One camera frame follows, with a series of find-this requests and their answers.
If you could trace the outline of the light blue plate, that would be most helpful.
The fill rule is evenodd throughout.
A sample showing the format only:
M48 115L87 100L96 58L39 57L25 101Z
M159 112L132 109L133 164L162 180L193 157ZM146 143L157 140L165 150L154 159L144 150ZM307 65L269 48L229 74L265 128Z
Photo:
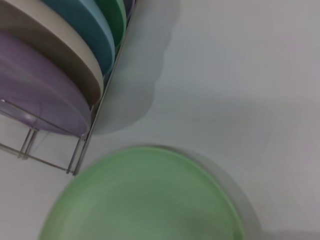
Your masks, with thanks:
M41 0L59 14L82 37L94 54L103 75L115 62L111 29L94 0Z

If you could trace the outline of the light green plate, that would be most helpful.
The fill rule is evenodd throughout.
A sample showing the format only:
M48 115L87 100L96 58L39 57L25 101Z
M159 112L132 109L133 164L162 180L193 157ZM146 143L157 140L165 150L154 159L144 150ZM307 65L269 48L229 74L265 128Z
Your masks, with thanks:
M219 182L188 156L131 147L77 175L38 240L248 240Z

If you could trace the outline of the dark green plate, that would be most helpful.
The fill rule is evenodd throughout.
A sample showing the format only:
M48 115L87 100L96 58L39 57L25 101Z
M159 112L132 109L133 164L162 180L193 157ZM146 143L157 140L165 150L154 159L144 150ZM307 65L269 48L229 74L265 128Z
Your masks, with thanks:
M124 39L127 29L126 10L123 0L95 0L104 15L118 49Z

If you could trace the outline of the grey purple plate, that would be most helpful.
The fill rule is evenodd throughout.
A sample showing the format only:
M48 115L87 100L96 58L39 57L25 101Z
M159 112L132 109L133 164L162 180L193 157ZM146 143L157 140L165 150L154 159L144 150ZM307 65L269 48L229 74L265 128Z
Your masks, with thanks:
M133 13L136 0L123 0L126 18L129 19Z

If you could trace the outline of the lavender plate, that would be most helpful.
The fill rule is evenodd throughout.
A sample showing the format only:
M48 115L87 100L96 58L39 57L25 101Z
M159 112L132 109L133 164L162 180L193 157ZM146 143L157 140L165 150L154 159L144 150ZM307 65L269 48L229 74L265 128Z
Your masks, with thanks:
M0 31L0 113L39 130L82 136L89 105L55 64L16 37Z

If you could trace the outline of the beige plate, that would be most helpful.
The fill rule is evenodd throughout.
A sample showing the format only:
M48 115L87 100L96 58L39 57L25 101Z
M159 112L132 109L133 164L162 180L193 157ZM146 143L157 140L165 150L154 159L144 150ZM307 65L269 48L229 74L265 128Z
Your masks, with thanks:
M103 95L103 75L81 36L41 0L0 0L0 31L30 45L78 86L90 106Z

